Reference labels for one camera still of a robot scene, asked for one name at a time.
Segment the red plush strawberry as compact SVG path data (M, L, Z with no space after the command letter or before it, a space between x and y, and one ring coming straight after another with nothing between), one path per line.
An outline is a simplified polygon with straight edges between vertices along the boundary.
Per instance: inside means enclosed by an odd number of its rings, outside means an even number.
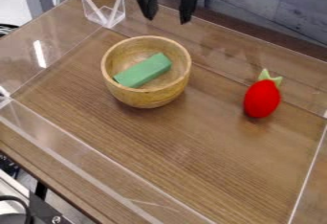
M282 82L284 77L273 77L268 69L262 70L244 100L245 112L250 117L266 118L276 112L282 102Z

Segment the green rectangular block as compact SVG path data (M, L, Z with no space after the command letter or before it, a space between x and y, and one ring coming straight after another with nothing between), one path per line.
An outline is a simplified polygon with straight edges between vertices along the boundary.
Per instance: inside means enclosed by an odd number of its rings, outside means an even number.
M157 53L118 73L114 80L126 87L138 88L163 75L171 66L169 57L163 53Z

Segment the light wooden bowl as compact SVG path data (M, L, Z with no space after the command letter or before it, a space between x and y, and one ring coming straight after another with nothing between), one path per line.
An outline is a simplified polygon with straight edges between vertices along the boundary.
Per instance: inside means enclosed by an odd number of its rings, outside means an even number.
M173 102L189 84L193 58L175 40L142 35L105 53L102 73L111 95L126 105L157 108Z

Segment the clear acrylic tray enclosure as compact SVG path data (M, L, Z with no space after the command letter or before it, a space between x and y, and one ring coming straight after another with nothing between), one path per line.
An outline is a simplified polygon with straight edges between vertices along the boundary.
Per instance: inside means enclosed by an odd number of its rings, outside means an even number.
M189 86L155 109L110 94L118 42L158 35L194 59ZM266 118L244 100L264 69L284 77ZM209 21L113 29L69 0L0 37L0 152L102 224L327 224L327 62Z

